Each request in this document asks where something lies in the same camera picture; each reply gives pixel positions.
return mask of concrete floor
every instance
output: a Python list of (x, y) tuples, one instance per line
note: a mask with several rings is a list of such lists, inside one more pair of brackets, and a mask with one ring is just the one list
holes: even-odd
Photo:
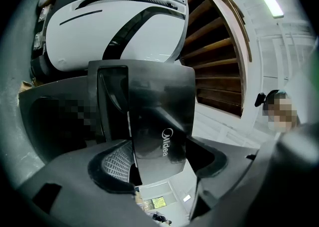
[(21, 1), (0, 41), (0, 159), (15, 189), (44, 166), (26, 135), (17, 105), (21, 82), (31, 82), (37, 3)]

